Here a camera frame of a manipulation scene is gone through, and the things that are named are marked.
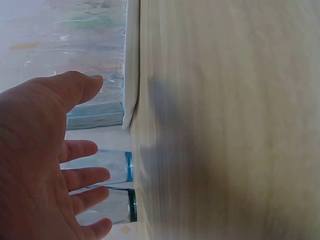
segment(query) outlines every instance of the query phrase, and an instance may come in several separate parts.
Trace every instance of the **hand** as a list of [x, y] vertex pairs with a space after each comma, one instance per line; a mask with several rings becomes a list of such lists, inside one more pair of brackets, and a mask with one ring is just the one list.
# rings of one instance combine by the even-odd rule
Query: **hand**
[[109, 171], [59, 165], [97, 152], [94, 142], [64, 138], [66, 114], [102, 84], [101, 76], [66, 72], [0, 94], [0, 239], [100, 240], [111, 230], [107, 218], [80, 226], [75, 217], [106, 199], [106, 187], [69, 196], [108, 180]]

